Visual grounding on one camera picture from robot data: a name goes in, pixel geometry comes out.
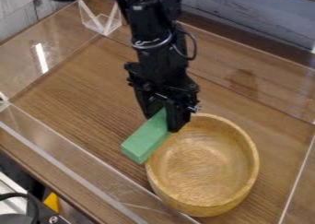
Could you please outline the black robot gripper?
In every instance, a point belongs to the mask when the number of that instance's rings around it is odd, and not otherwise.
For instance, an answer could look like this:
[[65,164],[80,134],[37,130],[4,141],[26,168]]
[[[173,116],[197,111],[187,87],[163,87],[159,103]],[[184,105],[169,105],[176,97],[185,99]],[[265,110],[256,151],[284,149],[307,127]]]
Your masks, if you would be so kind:
[[167,130],[180,131],[197,109],[197,83],[188,77],[188,62],[196,57],[187,56],[185,39],[161,45],[133,46],[137,61],[124,65],[129,73],[129,84],[147,119],[165,105]]

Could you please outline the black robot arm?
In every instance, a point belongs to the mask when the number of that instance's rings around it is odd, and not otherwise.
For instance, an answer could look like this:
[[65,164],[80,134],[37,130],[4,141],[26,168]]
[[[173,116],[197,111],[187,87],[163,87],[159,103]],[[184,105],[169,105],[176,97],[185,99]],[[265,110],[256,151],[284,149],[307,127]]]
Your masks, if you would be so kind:
[[129,86],[145,117],[165,111],[165,128],[180,131],[197,110],[197,83],[188,77],[197,57],[195,36],[183,28],[181,0],[116,0],[131,28],[137,60],[124,64]]

